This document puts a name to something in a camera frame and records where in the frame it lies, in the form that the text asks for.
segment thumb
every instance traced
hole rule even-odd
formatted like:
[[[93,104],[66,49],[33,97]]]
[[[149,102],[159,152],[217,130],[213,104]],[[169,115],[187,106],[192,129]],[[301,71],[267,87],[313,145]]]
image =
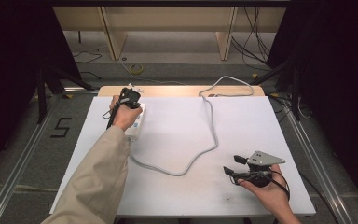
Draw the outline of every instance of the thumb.
[[[244,180],[244,179],[239,179],[238,183],[240,183],[241,186],[243,186],[244,188],[248,189],[252,193],[254,193],[255,190],[257,189],[257,187],[254,184],[252,184],[251,182],[249,182],[247,180]]]

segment beige sleeve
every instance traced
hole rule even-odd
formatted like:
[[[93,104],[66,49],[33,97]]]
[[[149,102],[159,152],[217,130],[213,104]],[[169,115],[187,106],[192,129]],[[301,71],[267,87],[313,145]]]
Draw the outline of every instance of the beige sleeve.
[[[130,147],[124,132],[106,130],[79,164],[43,223],[113,223],[127,177]]]

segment gray cable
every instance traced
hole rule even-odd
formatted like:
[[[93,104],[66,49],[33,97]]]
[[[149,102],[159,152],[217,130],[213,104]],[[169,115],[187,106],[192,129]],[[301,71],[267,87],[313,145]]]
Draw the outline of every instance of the gray cable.
[[[233,79],[233,80],[239,81],[240,83],[242,83],[242,84],[244,84],[244,85],[250,87],[251,90],[252,90],[252,92],[251,92],[250,94],[244,94],[244,95],[243,95],[243,94],[241,94],[241,95],[224,95],[224,94],[218,94],[217,96],[250,96],[250,95],[253,95],[254,92],[255,92],[254,89],[253,89],[253,87],[252,87],[251,85],[249,85],[248,83],[246,83],[246,82],[244,82],[244,81],[241,81],[241,80],[239,80],[239,79],[236,79],[236,78],[234,78],[234,77],[228,77],[228,76],[220,77],[220,79],[217,80],[217,81],[212,85],[211,88],[209,88],[209,89],[207,89],[207,90],[205,90],[205,91],[200,91],[200,92],[199,92],[199,96],[202,97],[203,101],[204,101],[205,103],[207,103],[207,104],[209,105],[210,109],[211,109],[211,133],[212,133],[213,140],[214,140],[214,145],[213,145],[213,147],[210,147],[210,148],[208,148],[208,149],[206,149],[206,150],[204,150],[204,151],[201,151],[199,154],[197,154],[197,155],[190,161],[190,163],[187,165],[187,167],[185,168],[185,170],[184,170],[183,172],[180,172],[180,173],[172,173],[172,172],[167,171],[167,170],[165,170],[165,169],[163,169],[163,168],[160,168],[160,167],[157,167],[157,166],[154,166],[154,165],[150,165],[150,164],[143,163],[143,162],[141,162],[141,161],[138,161],[138,160],[137,160],[136,158],[134,158],[131,154],[130,154],[130,158],[131,158],[137,165],[139,165],[139,166],[141,166],[141,167],[143,167],[143,168],[145,168],[145,169],[149,169],[149,170],[153,170],[153,171],[156,171],[156,172],[160,172],[160,173],[163,173],[163,174],[165,174],[165,175],[183,176],[183,175],[187,174],[187,172],[190,170],[191,166],[194,164],[194,162],[196,161],[196,159],[197,159],[198,157],[200,157],[201,155],[203,155],[203,154],[205,154],[205,153],[207,153],[207,152],[210,152],[210,151],[216,149],[216,148],[219,146],[219,140],[218,140],[218,138],[217,138],[216,130],[215,130],[215,128],[214,128],[213,105],[212,105],[212,103],[211,103],[209,100],[207,100],[207,99],[205,98],[205,96],[202,95],[202,93],[203,93],[203,92],[206,92],[206,91],[208,91],[208,90],[211,90],[211,89],[212,89],[213,87],[215,87],[215,86],[217,85],[217,83],[219,83],[220,80],[222,80],[223,78],[231,78],[231,79]]]

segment black device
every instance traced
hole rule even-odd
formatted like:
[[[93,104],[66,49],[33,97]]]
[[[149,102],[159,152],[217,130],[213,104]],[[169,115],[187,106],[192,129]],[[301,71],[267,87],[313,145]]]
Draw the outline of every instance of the black device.
[[[121,105],[124,104],[131,109],[139,108],[139,106],[141,105],[138,103],[139,98],[141,98],[141,94],[139,94],[139,92],[134,91],[133,89],[128,89],[128,88],[124,87],[121,90],[120,96],[119,96],[116,104],[113,106],[106,129],[108,129],[110,126],[112,126],[112,123],[115,120],[115,116],[118,111],[118,108]]]
[[[270,166],[272,164],[285,163],[285,160],[261,151],[256,151],[250,158],[236,155],[234,156],[234,161],[243,165],[247,164],[249,166],[249,172],[235,173],[233,170],[223,166],[225,174],[230,176],[231,182],[235,185],[239,185],[240,183],[238,181],[244,179],[260,188],[265,187],[273,181]]]

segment white tabletop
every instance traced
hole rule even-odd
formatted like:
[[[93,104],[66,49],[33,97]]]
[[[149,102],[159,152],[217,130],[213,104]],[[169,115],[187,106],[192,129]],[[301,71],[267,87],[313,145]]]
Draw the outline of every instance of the white tabletop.
[[[95,97],[73,157],[56,197],[75,168],[102,134],[102,114],[111,97]],[[126,187],[117,217],[254,217],[269,216],[257,198],[233,185],[223,166],[236,172],[248,167],[234,161],[257,151],[286,160],[281,164],[291,189],[295,214],[315,214],[268,97],[216,97],[213,103],[218,147],[200,156],[184,176],[146,170],[129,159]],[[145,119],[131,154],[139,161],[173,173],[185,170],[191,159],[213,146],[209,107],[200,97],[142,97]]]

